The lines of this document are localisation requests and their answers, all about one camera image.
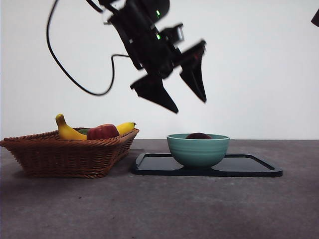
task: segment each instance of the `bowl rim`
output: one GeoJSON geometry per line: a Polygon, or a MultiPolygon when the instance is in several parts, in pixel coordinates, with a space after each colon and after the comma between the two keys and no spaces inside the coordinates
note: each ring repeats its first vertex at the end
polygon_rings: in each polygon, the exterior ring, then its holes
{"type": "Polygon", "coordinates": [[[207,133],[207,135],[215,135],[215,136],[222,136],[225,138],[212,138],[212,139],[193,139],[193,138],[177,138],[177,137],[173,137],[173,135],[179,135],[179,134],[187,134],[187,133],[173,133],[173,134],[169,134],[166,136],[166,138],[172,138],[172,139],[178,139],[178,140],[193,140],[193,141],[219,141],[219,140],[229,140],[230,138],[228,136],[225,135],[221,135],[221,134],[213,134],[213,133],[207,133]]]}

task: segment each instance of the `yellow banana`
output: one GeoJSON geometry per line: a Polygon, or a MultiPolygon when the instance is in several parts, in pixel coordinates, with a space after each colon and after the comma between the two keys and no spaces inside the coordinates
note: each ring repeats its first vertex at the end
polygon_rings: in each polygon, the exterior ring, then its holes
{"type": "Polygon", "coordinates": [[[135,125],[136,125],[136,123],[134,123],[134,122],[122,123],[122,124],[116,126],[116,129],[118,130],[118,132],[121,135],[121,134],[131,132],[134,129],[135,125]]]}
{"type": "Polygon", "coordinates": [[[78,131],[66,124],[63,114],[58,114],[55,117],[55,121],[58,125],[60,139],[86,140],[86,135],[79,133],[78,131]]]}

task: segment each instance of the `wicker basket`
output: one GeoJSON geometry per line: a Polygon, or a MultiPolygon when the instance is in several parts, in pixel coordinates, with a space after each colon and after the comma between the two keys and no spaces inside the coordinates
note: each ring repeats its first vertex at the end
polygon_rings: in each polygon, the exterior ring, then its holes
{"type": "Polygon", "coordinates": [[[109,139],[61,140],[56,130],[5,138],[0,146],[11,152],[28,176],[101,178],[129,153],[138,132],[135,128],[109,139]]]}

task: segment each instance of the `plum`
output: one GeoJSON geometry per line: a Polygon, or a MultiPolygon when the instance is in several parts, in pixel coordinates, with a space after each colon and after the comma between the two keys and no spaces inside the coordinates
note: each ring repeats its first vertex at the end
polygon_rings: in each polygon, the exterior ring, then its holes
{"type": "Polygon", "coordinates": [[[186,138],[188,139],[212,139],[211,136],[205,133],[191,133],[186,138]]]}

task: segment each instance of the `ceramic bowl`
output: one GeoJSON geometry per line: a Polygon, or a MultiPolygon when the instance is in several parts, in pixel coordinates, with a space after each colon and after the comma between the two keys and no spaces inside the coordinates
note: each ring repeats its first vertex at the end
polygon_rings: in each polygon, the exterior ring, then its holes
{"type": "Polygon", "coordinates": [[[167,143],[172,157],[187,168],[208,168],[225,156],[229,137],[208,134],[212,139],[187,139],[189,133],[168,135],[167,143]]]}

